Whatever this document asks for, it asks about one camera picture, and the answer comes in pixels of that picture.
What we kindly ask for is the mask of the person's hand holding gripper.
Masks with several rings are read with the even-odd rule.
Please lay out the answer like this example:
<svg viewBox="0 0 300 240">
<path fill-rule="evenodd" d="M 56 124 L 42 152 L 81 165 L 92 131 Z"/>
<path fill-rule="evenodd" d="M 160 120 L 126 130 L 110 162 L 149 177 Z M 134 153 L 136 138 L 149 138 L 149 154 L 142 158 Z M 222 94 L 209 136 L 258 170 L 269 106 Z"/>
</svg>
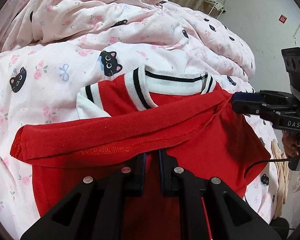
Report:
<svg viewBox="0 0 300 240">
<path fill-rule="evenodd" d="M 290 131 L 283 131 L 282 134 L 282 143 L 286 156 L 297 156 L 298 148 L 300 147 L 300 134 L 292 135 Z"/>
</svg>

